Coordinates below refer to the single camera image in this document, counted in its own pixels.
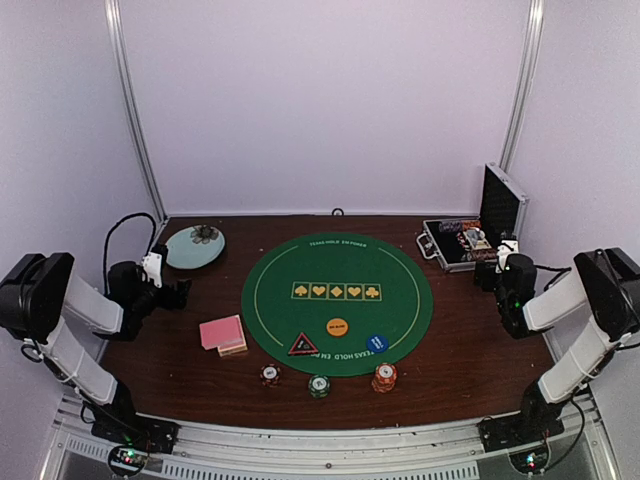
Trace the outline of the blue small blind button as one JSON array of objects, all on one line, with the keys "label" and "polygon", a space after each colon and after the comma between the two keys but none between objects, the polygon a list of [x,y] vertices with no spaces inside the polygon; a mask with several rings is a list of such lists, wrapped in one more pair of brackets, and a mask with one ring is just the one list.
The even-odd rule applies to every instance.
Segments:
[{"label": "blue small blind button", "polygon": [[374,354],[380,354],[387,351],[389,346],[389,340],[381,334],[371,335],[366,340],[366,348]]}]

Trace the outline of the triangular black red dealer button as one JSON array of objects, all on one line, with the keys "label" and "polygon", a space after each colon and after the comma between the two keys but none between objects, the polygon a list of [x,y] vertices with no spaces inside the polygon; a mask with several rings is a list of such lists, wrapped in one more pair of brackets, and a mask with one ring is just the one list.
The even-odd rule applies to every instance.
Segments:
[{"label": "triangular black red dealer button", "polygon": [[306,356],[318,353],[318,348],[304,332],[299,333],[288,351],[289,356]]}]

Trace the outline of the orange chip stack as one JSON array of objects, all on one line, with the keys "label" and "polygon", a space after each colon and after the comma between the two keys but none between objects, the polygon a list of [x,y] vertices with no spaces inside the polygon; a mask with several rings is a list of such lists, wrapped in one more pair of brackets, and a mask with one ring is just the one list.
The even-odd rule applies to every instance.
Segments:
[{"label": "orange chip stack", "polygon": [[379,364],[371,381],[371,387],[376,393],[388,393],[394,389],[398,372],[393,364]]}]

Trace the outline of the orange big blind button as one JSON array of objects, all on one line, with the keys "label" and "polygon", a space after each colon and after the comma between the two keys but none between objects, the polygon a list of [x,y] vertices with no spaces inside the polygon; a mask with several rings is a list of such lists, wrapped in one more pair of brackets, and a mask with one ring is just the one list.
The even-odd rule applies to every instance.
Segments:
[{"label": "orange big blind button", "polygon": [[333,318],[327,322],[326,331],[332,337],[343,337],[349,331],[349,324],[342,318]]}]

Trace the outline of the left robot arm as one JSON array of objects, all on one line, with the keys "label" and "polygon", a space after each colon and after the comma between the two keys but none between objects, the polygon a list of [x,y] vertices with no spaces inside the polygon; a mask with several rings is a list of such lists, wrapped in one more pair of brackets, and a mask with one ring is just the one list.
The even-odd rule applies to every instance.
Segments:
[{"label": "left robot arm", "polygon": [[68,320],[95,335],[133,341],[154,310],[182,310],[192,282],[163,280],[164,255],[150,252],[142,261],[119,262],[107,272],[103,294],[75,272],[73,255],[24,255],[1,281],[1,327],[20,340],[27,356],[47,361],[63,383],[89,401],[111,405],[119,381],[104,370],[72,332]]}]

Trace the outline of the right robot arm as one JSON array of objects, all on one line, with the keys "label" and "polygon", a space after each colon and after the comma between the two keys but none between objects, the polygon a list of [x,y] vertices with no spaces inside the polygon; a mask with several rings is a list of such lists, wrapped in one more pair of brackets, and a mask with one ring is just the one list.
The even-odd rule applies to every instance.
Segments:
[{"label": "right robot arm", "polygon": [[515,242],[503,244],[476,265],[475,283],[495,295],[502,326],[515,339],[547,333],[564,321],[581,327],[524,395],[526,409],[512,423],[522,441],[545,431],[551,424],[547,407],[566,403],[639,332],[639,264],[618,247],[581,252],[570,267],[547,267],[519,252]]}]

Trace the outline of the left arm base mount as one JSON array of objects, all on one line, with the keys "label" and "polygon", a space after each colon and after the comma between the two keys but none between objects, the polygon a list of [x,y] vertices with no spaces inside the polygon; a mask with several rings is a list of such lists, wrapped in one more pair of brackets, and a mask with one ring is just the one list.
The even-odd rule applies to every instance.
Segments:
[{"label": "left arm base mount", "polygon": [[91,434],[148,453],[173,452],[180,429],[177,423],[148,417],[138,417],[137,422],[138,424],[131,429],[125,428],[113,419],[96,419],[91,427]]}]

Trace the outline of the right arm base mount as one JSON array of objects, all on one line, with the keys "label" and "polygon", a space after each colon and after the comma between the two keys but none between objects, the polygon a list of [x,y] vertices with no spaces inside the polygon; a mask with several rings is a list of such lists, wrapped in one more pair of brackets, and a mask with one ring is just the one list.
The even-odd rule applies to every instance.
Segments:
[{"label": "right arm base mount", "polygon": [[477,424],[477,428],[485,452],[542,442],[565,431],[560,420],[535,426],[527,423],[520,413],[499,418],[486,417]]}]

